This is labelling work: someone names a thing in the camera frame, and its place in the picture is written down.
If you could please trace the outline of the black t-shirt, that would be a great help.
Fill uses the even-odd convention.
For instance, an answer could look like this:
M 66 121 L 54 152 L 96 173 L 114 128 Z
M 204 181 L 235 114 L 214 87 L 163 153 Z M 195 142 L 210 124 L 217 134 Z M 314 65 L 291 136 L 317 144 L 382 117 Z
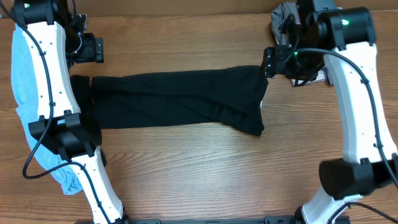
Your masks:
M 94 116 L 104 129 L 222 123 L 253 136 L 264 130 L 268 81 L 259 66 L 94 77 Z

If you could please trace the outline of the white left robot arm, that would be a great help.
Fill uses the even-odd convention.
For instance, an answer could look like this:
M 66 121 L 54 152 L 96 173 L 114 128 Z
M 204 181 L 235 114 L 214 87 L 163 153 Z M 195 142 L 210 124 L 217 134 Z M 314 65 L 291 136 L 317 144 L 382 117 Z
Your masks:
M 72 65 L 104 61 L 103 39 L 86 32 L 87 16 L 70 12 L 66 1 L 15 1 L 10 15 L 29 46 L 37 85 L 37 120 L 29 123 L 30 135 L 60 156 L 58 169 L 75 173 L 93 223 L 129 223 L 104 168 L 100 127 L 81 112 L 70 83 Z

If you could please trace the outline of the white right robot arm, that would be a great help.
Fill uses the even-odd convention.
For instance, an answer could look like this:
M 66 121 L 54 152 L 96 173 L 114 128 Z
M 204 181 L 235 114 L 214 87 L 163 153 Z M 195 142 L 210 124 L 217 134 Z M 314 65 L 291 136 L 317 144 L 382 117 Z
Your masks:
M 264 51 L 268 78 L 304 85 L 321 69 L 334 86 L 343 128 L 343 156 L 319 166 L 321 186 L 287 223 L 343 223 L 341 214 L 376 189 L 397 183 L 397 147 L 388 130 L 376 70 L 376 31 L 365 7 L 301 0 L 281 24 L 285 45 Z

